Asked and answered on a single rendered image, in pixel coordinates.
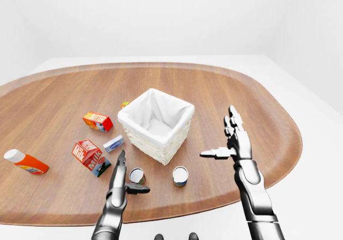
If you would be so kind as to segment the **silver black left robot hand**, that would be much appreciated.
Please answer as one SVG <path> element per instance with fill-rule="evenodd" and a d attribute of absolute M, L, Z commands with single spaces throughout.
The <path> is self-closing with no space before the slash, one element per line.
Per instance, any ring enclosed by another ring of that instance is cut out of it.
<path fill-rule="evenodd" d="M 128 194 L 138 194 L 138 193 L 149 193 L 150 188 L 143 186 L 138 183 L 126 183 L 126 158 L 125 158 L 125 150 L 122 150 L 118 159 L 116 166 L 114 168 L 113 174 L 110 179 L 109 183 L 109 190 L 113 190 L 114 188 L 119 188 L 120 190 L 124 190 L 124 192 Z"/>

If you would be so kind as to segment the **red labelled tin can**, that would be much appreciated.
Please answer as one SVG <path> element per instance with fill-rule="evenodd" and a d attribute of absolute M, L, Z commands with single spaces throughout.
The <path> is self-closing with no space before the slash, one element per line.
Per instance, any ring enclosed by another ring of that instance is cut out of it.
<path fill-rule="evenodd" d="M 146 178 L 141 168 L 134 168 L 129 173 L 129 180 L 137 184 L 145 184 Z"/>

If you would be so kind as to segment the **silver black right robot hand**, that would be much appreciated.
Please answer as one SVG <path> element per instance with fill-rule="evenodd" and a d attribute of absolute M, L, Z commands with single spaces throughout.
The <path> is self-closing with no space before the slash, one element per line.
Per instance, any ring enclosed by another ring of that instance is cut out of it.
<path fill-rule="evenodd" d="M 229 106 L 229 115 L 223 119 L 225 135 L 228 137 L 227 147 L 202 151 L 201 157 L 228 159 L 232 157 L 234 161 L 252 159 L 251 142 L 246 130 L 243 128 L 243 121 L 240 114 L 233 105 Z"/>

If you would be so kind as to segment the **orange bottle with white cap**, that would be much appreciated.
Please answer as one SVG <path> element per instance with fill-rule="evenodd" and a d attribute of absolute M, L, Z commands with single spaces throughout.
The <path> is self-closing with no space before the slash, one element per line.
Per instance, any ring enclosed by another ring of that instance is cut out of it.
<path fill-rule="evenodd" d="M 45 163 L 17 149 L 7 151 L 4 158 L 33 175 L 42 175 L 49 169 L 49 166 Z"/>

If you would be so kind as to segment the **white lined wicker basket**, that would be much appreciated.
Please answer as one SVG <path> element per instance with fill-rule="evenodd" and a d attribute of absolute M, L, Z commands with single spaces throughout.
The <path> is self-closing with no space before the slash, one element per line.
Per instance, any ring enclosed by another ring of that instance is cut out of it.
<path fill-rule="evenodd" d="M 187 138 L 195 106 L 150 88 L 118 112 L 129 140 L 167 165 Z"/>

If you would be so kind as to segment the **red butter box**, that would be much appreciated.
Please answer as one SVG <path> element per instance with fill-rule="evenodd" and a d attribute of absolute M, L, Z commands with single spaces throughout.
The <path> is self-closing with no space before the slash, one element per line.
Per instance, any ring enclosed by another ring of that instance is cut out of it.
<path fill-rule="evenodd" d="M 113 126 L 109 116 L 97 112 L 88 112 L 85 116 L 83 116 L 83 120 L 90 128 L 103 132 L 108 132 Z"/>

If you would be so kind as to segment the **small blue white box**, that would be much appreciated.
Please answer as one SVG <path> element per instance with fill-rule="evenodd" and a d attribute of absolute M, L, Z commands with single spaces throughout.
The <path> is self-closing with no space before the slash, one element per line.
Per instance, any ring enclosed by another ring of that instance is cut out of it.
<path fill-rule="evenodd" d="M 120 134 L 119 136 L 115 137 L 114 139 L 108 141 L 107 143 L 103 144 L 103 147 L 107 152 L 113 151 L 115 148 L 119 147 L 124 143 L 124 138 Z"/>

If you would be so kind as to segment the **red white milk carton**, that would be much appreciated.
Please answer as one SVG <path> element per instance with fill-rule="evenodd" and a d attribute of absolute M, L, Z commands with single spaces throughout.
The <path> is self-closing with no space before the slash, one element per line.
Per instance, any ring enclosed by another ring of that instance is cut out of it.
<path fill-rule="evenodd" d="M 77 141 L 72 154 L 97 177 L 111 166 L 103 152 L 90 140 Z"/>

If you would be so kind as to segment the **blue yellow labelled tin can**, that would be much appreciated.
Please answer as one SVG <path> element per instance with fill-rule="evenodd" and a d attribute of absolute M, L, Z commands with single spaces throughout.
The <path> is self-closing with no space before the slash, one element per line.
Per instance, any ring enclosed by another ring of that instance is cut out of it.
<path fill-rule="evenodd" d="M 173 181 L 174 184 L 181 188 L 184 187 L 187 183 L 189 173 L 187 169 L 183 166 L 178 166 L 173 170 Z"/>

